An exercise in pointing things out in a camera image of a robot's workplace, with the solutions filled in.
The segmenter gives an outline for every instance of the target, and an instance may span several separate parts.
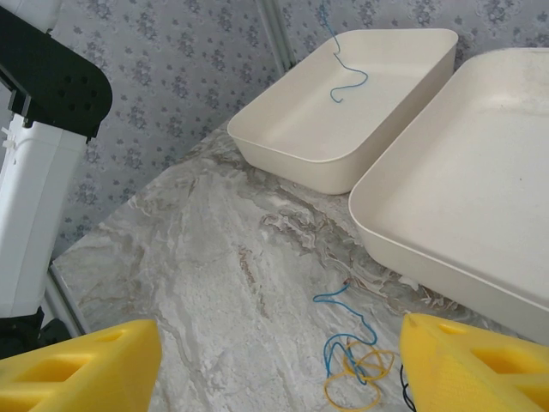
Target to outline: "black cable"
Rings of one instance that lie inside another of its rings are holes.
[[[413,412],[417,412],[415,405],[413,404],[412,399],[408,395],[407,389],[409,384],[404,383],[404,365],[401,366],[401,385],[402,385],[402,397],[404,398],[404,403],[410,408]]]

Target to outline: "hole in yellow block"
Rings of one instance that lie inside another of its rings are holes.
[[[122,330],[119,330],[117,332],[112,332],[109,335],[99,337],[99,338],[95,339],[95,341],[96,342],[114,342],[118,338],[120,338],[123,334],[124,334],[124,332]]]
[[[520,386],[517,387],[532,402],[538,405],[541,410],[549,412],[549,385],[547,386]]]
[[[41,361],[16,382],[64,382],[91,360],[91,356],[59,356]]]
[[[29,412],[41,401],[37,397],[10,397],[0,395],[0,410],[9,412]]]
[[[473,349],[472,352],[495,373],[549,373],[546,365],[519,349]]]
[[[447,324],[439,324],[438,328],[448,335],[463,335],[464,333],[467,333],[461,328],[456,328],[455,326],[449,326]]]

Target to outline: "wall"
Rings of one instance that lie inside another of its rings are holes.
[[[99,66],[114,93],[54,255],[277,77],[255,0],[64,0],[53,37]],[[8,97],[0,94],[0,107]]]
[[[320,25],[322,0],[280,0],[293,50],[305,58],[329,33]],[[456,65],[509,46],[549,47],[547,0],[327,0],[337,33],[358,28],[446,27],[460,35]]]

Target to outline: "black robot arm part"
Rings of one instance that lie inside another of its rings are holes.
[[[111,85],[99,68],[2,7],[0,81],[27,127],[36,121],[89,140],[111,110]]]

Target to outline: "tangled cord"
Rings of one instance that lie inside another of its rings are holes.
[[[343,306],[350,313],[360,318],[362,325],[372,334],[373,338],[371,339],[371,342],[367,342],[363,339],[356,337],[355,335],[351,335],[348,333],[337,333],[332,337],[330,337],[330,339],[328,339],[328,341],[324,344],[324,349],[323,349],[324,365],[326,367],[326,374],[327,374],[326,381],[324,382],[324,395],[328,400],[329,404],[339,411],[364,412],[376,406],[381,400],[381,390],[374,383],[374,381],[377,381],[387,376],[387,374],[389,373],[391,367],[395,362],[395,353],[390,350],[373,348],[373,345],[377,343],[377,334],[371,328],[371,326],[366,323],[364,319],[364,315],[354,311],[351,307],[344,304],[343,302],[332,299],[338,294],[342,294],[343,292],[345,292],[351,286],[351,283],[348,279],[343,284],[344,284],[343,288],[341,288],[337,292],[334,292],[332,294],[318,294],[313,298],[313,302],[328,303],[328,304]],[[345,337],[347,339],[346,345],[343,345],[339,340],[336,341],[336,339],[340,337]],[[357,345],[365,345],[371,348],[372,351],[362,356],[361,358],[356,359],[353,355],[353,347]],[[343,362],[342,362],[343,371],[337,374],[333,374],[331,372],[330,364],[334,357],[334,351],[336,348],[340,348],[343,351]],[[391,356],[390,362],[387,366],[385,366],[383,363],[383,359],[381,357],[382,354],[388,354]],[[377,362],[378,362],[377,364],[365,362],[372,356],[375,356],[377,358]],[[368,375],[368,373],[366,372],[366,369],[368,368],[377,369],[379,371],[379,374],[375,376]],[[376,391],[376,397],[374,398],[374,400],[369,405],[364,406],[363,408],[346,408],[335,403],[334,400],[330,397],[328,392],[329,384],[345,376],[354,376],[361,385],[369,384]]]
[[[337,51],[334,53],[334,56],[335,58],[337,59],[338,62],[340,62],[340,65],[345,69],[345,70],[349,70],[349,71],[352,71],[354,73],[359,73],[361,75],[364,75],[364,80],[360,83],[356,83],[356,84],[350,84],[348,86],[340,86],[338,88],[332,88],[329,92],[329,96],[332,98],[332,100],[335,102],[335,103],[341,103],[343,101],[343,99],[336,99],[334,97],[334,91],[335,90],[344,90],[346,88],[359,88],[360,86],[362,86],[363,84],[365,84],[367,81],[368,81],[368,73],[366,73],[365,71],[363,70],[358,70],[358,69],[353,69],[351,67],[348,67],[346,66],[342,61],[341,61],[341,58],[340,58],[340,53],[341,53],[341,45],[340,45],[340,41],[337,39],[337,37],[335,36],[335,32],[334,30],[332,30],[332,27],[329,25],[328,23],[328,12],[326,11],[326,4],[324,3],[324,0],[322,2],[322,4],[320,5],[320,8],[318,9],[318,12],[320,13],[320,18],[322,19],[323,21],[323,24],[324,26],[328,29],[329,33],[332,35],[332,37],[334,38],[335,40],[335,43],[337,44]]]

